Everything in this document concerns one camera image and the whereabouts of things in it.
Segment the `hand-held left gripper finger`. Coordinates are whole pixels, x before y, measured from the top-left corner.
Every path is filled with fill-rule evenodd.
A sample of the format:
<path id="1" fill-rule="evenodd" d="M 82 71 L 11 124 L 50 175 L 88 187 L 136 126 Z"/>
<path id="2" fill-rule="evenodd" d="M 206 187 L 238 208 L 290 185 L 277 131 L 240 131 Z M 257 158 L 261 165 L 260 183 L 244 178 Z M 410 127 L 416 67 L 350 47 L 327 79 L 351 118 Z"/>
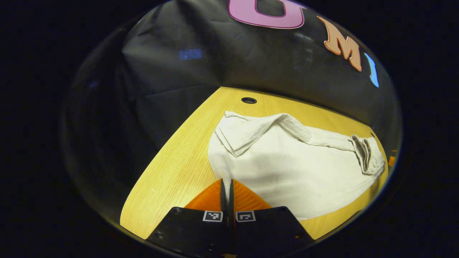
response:
<path id="1" fill-rule="evenodd" d="M 231 180 L 228 249 L 236 256 L 292 256 L 315 240 L 288 207 L 272 207 L 254 191 Z"/>
<path id="2" fill-rule="evenodd" d="M 177 256 L 223 256 L 228 221 L 225 186 L 219 179 L 185 207 L 171 208 L 146 241 Z"/>

